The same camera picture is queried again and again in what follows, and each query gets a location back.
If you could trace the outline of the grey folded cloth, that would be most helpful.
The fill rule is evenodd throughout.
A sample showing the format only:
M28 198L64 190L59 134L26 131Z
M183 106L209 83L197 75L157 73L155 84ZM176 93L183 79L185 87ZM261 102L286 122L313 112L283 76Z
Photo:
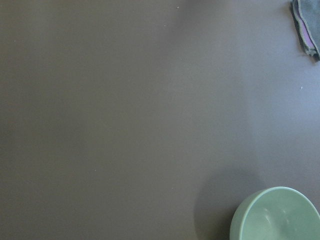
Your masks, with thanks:
M292 0L291 8L304 52L320 59L320 1Z

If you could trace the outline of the light green bowl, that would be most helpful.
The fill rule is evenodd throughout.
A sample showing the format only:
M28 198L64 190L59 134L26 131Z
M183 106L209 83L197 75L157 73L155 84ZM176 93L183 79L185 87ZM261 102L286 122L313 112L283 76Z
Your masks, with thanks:
M230 224L231 240L318 240L320 214L299 191L272 187L248 196Z

